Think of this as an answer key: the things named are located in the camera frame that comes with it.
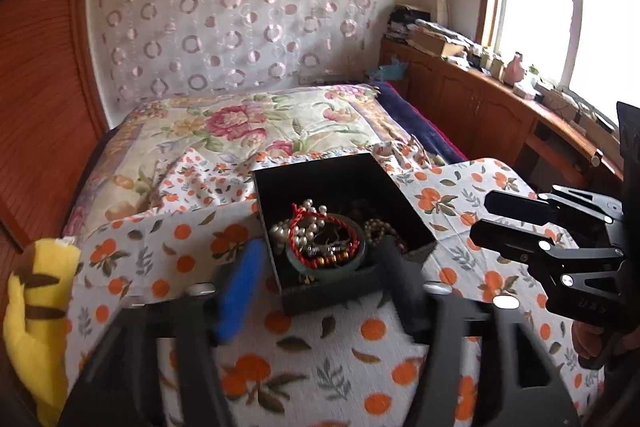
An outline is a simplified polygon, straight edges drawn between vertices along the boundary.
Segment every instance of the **stuffed toy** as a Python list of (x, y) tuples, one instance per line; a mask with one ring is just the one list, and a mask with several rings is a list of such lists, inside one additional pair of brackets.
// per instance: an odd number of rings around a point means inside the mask
[(26, 266), (8, 280), (4, 343), (40, 423), (54, 427), (66, 400), (66, 311), (80, 251), (62, 239), (41, 239), (22, 255)]

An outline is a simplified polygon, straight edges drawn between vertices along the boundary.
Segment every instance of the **wooden desk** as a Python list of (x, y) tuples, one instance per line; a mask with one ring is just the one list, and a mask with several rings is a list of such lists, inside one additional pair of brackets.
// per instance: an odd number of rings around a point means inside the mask
[[(587, 187), (593, 174), (596, 146), (548, 108), (523, 100), (510, 87), (476, 70), (464, 71), (405, 44), (382, 41), (380, 63), (396, 55), (408, 62), (406, 99), (433, 121), (469, 158), (489, 156), (514, 164), (526, 144), (575, 187)], [(541, 139), (544, 124), (574, 149), (580, 159), (569, 162)], [(622, 170), (607, 157), (602, 165), (622, 181)]]

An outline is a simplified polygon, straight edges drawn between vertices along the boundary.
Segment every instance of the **cardboard box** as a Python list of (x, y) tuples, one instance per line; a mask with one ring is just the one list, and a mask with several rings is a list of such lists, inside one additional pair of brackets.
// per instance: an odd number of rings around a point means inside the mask
[(301, 204), (310, 198), (314, 206), (325, 204), (329, 213), (350, 217), (360, 226), (374, 217), (390, 223), (407, 244), (405, 257), (415, 259), (417, 269), (436, 244), (411, 203), (369, 153), (261, 169), (254, 172), (254, 179), (271, 264), (288, 315), (334, 306), (382, 289), (370, 249), (362, 265), (343, 279), (300, 283), (299, 272), (286, 253), (276, 251), (268, 235), (274, 223), (291, 217), (291, 203)]
[(453, 57), (466, 48), (461, 42), (444, 35), (420, 30), (410, 32), (407, 42), (417, 50), (433, 57)]

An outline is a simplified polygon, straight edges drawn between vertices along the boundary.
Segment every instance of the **bed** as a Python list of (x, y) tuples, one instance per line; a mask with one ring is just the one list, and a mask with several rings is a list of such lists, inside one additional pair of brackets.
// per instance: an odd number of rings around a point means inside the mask
[[(387, 107), (404, 126), (391, 118)], [(280, 158), (320, 157), (335, 149), (409, 142), (411, 136), (425, 146), (432, 166), (464, 157), (384, 82), (147, 103), (132, 111), (106, 144), (86, 176), (63, 233), (86, 236), (106, 222), (145, 212), (240, 201), (253, 192), (244, 179), (230, 176), (240, 164), (245, 165), (246, 177)], [(166, 167), (189, 149), (228, 178), (222, 197), (216, 192), (219, 187), (202, 184), (180, 204), (172, 204), (175, 190), (164, 190), (162, 196), (158, 184), (166, 182), (164, 172), (175, 171)], [(231, 195), (227, 187), (233, 188)]]
[[(471, 224), (486, 215), (488, 190), (535, 194), (497, 160), (465, 161), (384, 83), (172, 99), (133, 111), (92, 169), (66, 226), (82, 242), (67, 316), (70, 386), (123, 296), (156, 301), (180, 295), (202, 273), (231, 261), (244, 241), (262, 237), (252, 171), (357, 153), (378, 160), (438, 240), (425, 277), (468, 298), (517, 295), (584, 412), (602, 375), (577, 365), (570, 322), (545, 310), (542, 287), (522, 266), (468, 237)], [(573, 244), (557, 227), (540, 232)], [(366, 425), (378, 417), (401, 423), (424, 348), (405, 339), (388, 299), (370, 295), (290, 318), (274, 284), (267, 270), (246, 327), (218, 350), (223, 388), (239, 424)], [(255, 346), (256, 336), (264, 345)], [(468, 425), (475, 404), (478, 339), (469, 338), (467, 349), (457, 425)], [(170, 340), (161, 343), (160, 363), (167, 420), (180, 425)], [(340, 367), (346, 373), (337, 385), (341, 379), (330, 375)], [(296, 378), (274, 384), (282, 375)], [(324, 398), (317, 407), (299, 406), (318, 393)]]

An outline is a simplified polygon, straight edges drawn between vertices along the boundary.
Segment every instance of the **cabinet door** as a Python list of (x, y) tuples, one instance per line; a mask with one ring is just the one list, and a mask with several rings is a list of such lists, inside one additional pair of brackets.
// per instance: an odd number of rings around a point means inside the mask
[(474, 140), (478, 89), (477, 79), (455, 66), (447, 67), (432, 119), (466, 156)]
[(404, 76), (409, 80), (407, 100), (429, 120), (433, 120), (438, 107), (442, 76), (434, 68), (412, 62)]
[(532, 124), (533, 114), (522, 102), (498, 87), (484, 86), (471, 156), (496, 158), (513, 165)]

